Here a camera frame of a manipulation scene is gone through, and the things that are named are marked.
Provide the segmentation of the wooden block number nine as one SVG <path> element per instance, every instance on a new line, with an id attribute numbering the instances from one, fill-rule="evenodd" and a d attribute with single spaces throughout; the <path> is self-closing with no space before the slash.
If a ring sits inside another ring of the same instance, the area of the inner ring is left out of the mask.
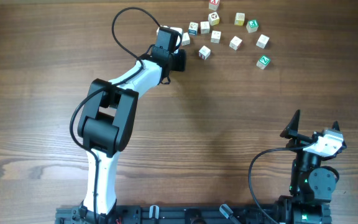
<path id="1" fill-rule="evenodd" d="M 211 54 L 211 50 L 207 47 L 207 46 L 202 46 L 202 48 L 200 48 L 200 50 L 198 51 L 198 55 L 200 58 L 202 58 L 203 60 L 206 60 Z"/>

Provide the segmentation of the wooden block red picture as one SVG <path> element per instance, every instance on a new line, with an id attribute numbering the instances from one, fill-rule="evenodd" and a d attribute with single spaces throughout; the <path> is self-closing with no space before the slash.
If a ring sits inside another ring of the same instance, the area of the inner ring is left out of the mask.
<path id="1" fill-rule="evenodd" d="M 239 47 L 241 46 L 241 43 L 242 43 L 242 39 L 240 39 L 237 36 L 234 36 L 232 38 L 232 40 L 230 41 L 229 46 L 230 46 L 230 48 L 232 48 L 234 50 L 238 50 Z"/>

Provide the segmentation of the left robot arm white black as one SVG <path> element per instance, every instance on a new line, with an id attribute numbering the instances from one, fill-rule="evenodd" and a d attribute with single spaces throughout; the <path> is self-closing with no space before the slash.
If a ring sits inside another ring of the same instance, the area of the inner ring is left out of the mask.
<path id="1" fill-rule="evenodd" d="M 159 84 L 168 83 L 171 71 L 185 69 L 182 41 L 181 28 L 159 27 L 151 52 L 138 57 L 120 77 L 92 81 L 87 97 L 73 114 L 80 118 L 77 135 L 89 164 L 83 206 L 97 216 L 110 215 L 115 209 L 117 162 L 131 138 L 139 98 Z"/>

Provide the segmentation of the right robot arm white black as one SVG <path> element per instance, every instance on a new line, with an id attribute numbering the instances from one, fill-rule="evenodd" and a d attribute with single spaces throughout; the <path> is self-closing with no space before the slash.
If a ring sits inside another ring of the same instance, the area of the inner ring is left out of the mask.
<path id="1" fill-rule="evenodd" d="M 291 167 L 290 195 L 276 201 L 273 219 L 277 223 L 331 224 L 329 203 L 339 172 L 321 163 L 334 159 L 347 146 L 338 122 L 308 137 L 298 132 L 299 120 L 300 110 L 296 110 L 280 134 L 289 140 L 287 147 L 296 157 Z"/>

